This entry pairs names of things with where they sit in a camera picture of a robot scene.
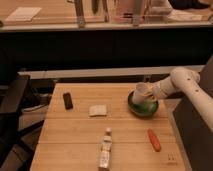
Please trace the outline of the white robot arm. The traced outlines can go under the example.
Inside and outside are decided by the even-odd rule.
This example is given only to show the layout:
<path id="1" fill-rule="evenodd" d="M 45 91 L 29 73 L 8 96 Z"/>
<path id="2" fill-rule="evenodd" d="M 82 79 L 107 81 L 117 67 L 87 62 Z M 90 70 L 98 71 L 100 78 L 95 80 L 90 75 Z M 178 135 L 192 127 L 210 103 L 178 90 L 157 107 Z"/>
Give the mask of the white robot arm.
<path id="1" fill-rule="evenodd" d="M 148 90 L 156 99 L 183 92 L 213 132 L 213 98 L 198 85 L 199 81 L 200 75 L 196 71 L 177 67 L 167 78 L 149 83 Z"/>

